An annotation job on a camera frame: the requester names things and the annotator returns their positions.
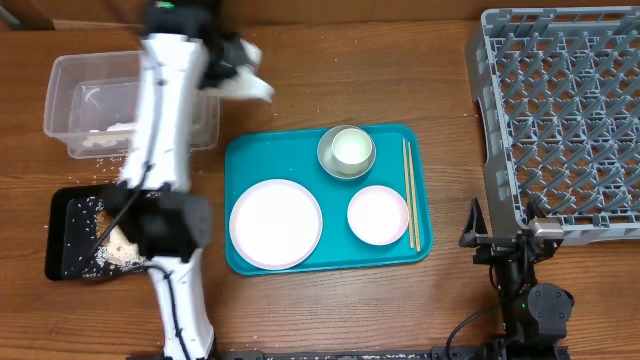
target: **white plate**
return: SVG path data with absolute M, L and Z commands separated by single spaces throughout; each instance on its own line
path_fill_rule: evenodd
M 404 198 L 386 186 L 369 186 L 356 193 L 347 210 L 349 226 L 371 245 L 388 245 L 407 230 L 409 212 Z
M 266 180 L 245 191 L 231 210 L 231 241 L 240 256 L 266 270 L 306 259 L 322 234 L 322 213 L 313 195 L 289 180 Z

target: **wooden table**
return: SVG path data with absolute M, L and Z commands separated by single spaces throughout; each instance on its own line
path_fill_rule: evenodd
M 218 148 L 192 160 L 193 189 L 215 206 L 215 239 L 202 271 L 221 350 L 427 349 L 497 301 L 487 267 L 474 266 L 473 251 L 457 246 L 471 197 L 480 196 L 486 211 L 485 147 L 463 55 L 475 26 L 249 29 L 247 38 L 264 50 L 260 74 L 276 88 L 274 102 L 225 103 Z M 54 283 L 43 272 L 51 195 L 117 176 L 117 166 L 73 160 L 43 134 L 51 66 L 61 55 L 134 49 L 134 39 L 117 30 L 2 33 L 0 44 L 0 358 L 106 360 L 159 352 L 164 337 L 149 279 L 89 287 Z M 230 140 L 248 132 L 386 122 L 410 126 L 420 141 L 435 233 L 426 260 L 266 277 L 243 277 L 228 267 L 223 153 Z M 640 356 L 639 259 L 640 242 L 611 242 L 562 248 L 537 266 L 541 282 L 576 298 L 563 342 L 575 359 Z M 488 316 L 455 343 L 477 344 L 500 331 L 499 324 L 498 314 Z

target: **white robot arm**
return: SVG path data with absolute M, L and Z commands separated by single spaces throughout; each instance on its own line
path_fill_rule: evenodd
M 185 9 L 202 13 L 197 7 Z M 175 31 L 172 20 L 167 27 L 171 31 L 161 26 L 163 31 L 150 32 L 142 41 L 136 131 L 118 189 L 105 199 L 105 208 L 111 213 L 126 212 L 120 227 L 148 259 L 145 267 L 164 324 L 164 359 L 208 359 L 214 350 L 214 332 L 205 309 L 201 259 L 210 241 L 212 214 L 205 198 L 188 194 L 192 99 L 203 83 L 210 86 L 205 91 L 233 99 L 270 101 L 273 89 L 254 74 L 261 57 L 255 46 L 240 38 L 224 42 L 225 55 L 228 46 L 240 44 L 235 54 L 229 51 L 236 59 L 241 55 L 238 66 L 211 59 L 211 49 L 190 31 L 193 18 L 163 9 L 152 11 L 161 11 L 160 18 L 188 18 L 187 29 Z M 157 15 L 151 27 L 157 28 Z M 216 67 L 224 70 L 220 77 Z M 209 77 L 203 82 L 212 72 L 214 80 Z M 125 204 L 136 196 L 129 209 Z

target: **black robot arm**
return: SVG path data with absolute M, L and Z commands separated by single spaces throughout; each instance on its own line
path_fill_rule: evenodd
M 490 267 L 491 282 L 500 297 L 492 308 L 502 309 L 505 334 L 483 346 L 483 360 L 569 359 L 567 350 L 559 349 L 557 342 L 567 336 L 573 296 L 556 285 L 539 284 L 534 271 L 536 263 L 553 257 L 562 244 L 564 232 L 556 220 L 544 217 L 533 203 L 528 214 L 528 227 L 514 237 L 491 238 L 480 204 L 473 199 L 467 226 L 460 237 L 461 247 L 476 248 L 473 263 Z M 485 309 L 474 314 L 466 323 L 488 312 Z

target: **gray dish rack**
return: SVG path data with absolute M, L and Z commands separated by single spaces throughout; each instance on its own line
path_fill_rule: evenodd
M 487 10 L 466 57 L 494 236 L 535 201 L 566 245 L 640 239 L 640 7 Z

